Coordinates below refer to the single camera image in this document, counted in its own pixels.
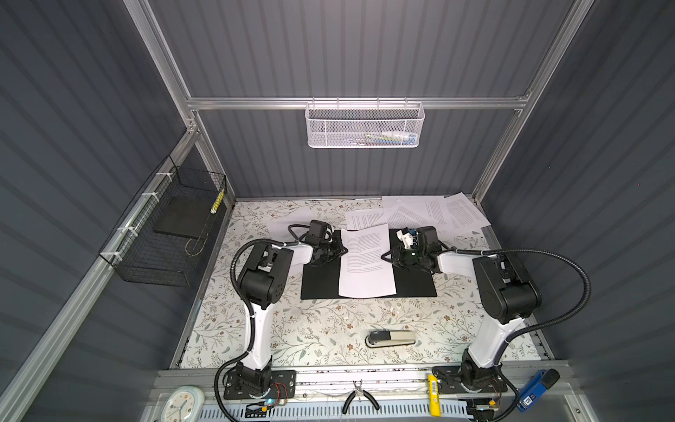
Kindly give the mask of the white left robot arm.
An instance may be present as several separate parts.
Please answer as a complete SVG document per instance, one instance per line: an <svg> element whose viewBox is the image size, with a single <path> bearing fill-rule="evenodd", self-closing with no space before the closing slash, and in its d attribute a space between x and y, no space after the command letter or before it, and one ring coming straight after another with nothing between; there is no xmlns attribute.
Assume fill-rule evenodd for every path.
<svg viewBox="0 0 675 422"><path fill-rule="evenodd" d="M289 242L252 239L242 245L230 263L230 282L243 301L248 320L248 342L236 358L219 367L214 392L219 400L267 397L274 386L272 320L291 269L321 267L347 253L341 237L326 222L291 224Z"/></svg>

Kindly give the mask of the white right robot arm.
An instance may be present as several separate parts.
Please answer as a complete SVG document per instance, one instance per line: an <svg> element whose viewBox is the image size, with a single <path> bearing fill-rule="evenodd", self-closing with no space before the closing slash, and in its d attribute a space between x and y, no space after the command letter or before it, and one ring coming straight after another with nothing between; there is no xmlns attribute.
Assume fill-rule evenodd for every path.
<svg viewBox="0 0 675 422"><path fill-rule="evenodd" d="M578 303L561 316L526 326L525 320L541 306L542 296L520 260L523 254L554 258L573 269L583 286ZM464 272L475 278L486 316L474 341L464 351L457 373L451 376L435 374L442 384L457 383L471 393L478 393L491 381L503 378L499 374L500 363L514 339L576 316L587 305L592 293L587 272L563 255L531 248L458 249L441 242L432 226L399 230L397 241L381 255L381 259L402 270L420 270L427 274Z"/></svg>

